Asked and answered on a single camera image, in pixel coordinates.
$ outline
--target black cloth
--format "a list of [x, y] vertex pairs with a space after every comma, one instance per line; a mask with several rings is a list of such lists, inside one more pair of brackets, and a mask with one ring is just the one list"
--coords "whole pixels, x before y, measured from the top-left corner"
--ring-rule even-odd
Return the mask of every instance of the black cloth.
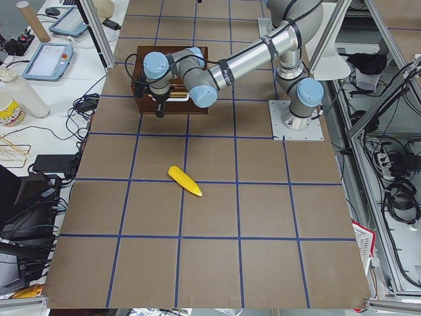
[[381, 74], [386, 68], [387, 57], [379, 54], [356, 53], [350, 55], [347, 62], [353, 64], [363, 74]]

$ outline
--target white mounting plate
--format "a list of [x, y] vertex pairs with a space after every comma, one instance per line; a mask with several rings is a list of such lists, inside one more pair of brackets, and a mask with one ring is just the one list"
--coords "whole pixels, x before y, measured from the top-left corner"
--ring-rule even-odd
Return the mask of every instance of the white mounting plate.
[[260, 37], [267, 35], [269, 24], [270, 24], [270, 18], [257, 18], [257, 25], [259, 26]]
[[[301, 141], [301, 142], [321, 142], [324, 140], [322, 127], [320, 126], [319, 119], [310, 121], [309, 127], [300, 132], [290, 130], [285, 127], [281, 122], [281, 113], [283, 109], [288, 107], [290, 101], [282, 100], [270, 100], [269, 109], [270, 109], [270, 120], [272, 121], [272, 133], [274, 135], [274, 140], [283, 140], [285, 141]], [[317, 110], [314, 110], [313, 116], [317, 115]]]

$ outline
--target orange object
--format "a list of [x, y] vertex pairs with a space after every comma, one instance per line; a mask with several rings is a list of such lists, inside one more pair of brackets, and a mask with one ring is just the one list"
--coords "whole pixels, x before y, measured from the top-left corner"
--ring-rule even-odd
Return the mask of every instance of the orange object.
[[34, 284], [29, 288], [17, 291], [15, 294], [12, 295], [12, 298], [33, 298], [34, 296], [41, 294], [42, 288], [43, 285]]

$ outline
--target yellow container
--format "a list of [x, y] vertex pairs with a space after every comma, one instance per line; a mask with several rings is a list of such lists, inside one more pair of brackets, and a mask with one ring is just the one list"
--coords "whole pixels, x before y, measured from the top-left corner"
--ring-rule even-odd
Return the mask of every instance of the yellow container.
[[26, 112], [13, 99], [12, 94], [4, 89], [0, 89], [0, 123], [13, 127], [22, 123]]

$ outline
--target gray floor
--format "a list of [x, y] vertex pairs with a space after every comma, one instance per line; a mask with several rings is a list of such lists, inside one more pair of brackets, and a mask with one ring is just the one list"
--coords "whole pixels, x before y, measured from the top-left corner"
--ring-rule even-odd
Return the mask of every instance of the gray floor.
[[[18, 0], [0, 0], [0, 34], [7, 40], [14, 38], [22, 33], [28, 26], [25, 18], [16, 8]], [[45, 0], [29, 0], [31, 7], [35, 12], [44, 4]], [[0, 51], [0, 59], [4, 61], [7, 54]]]

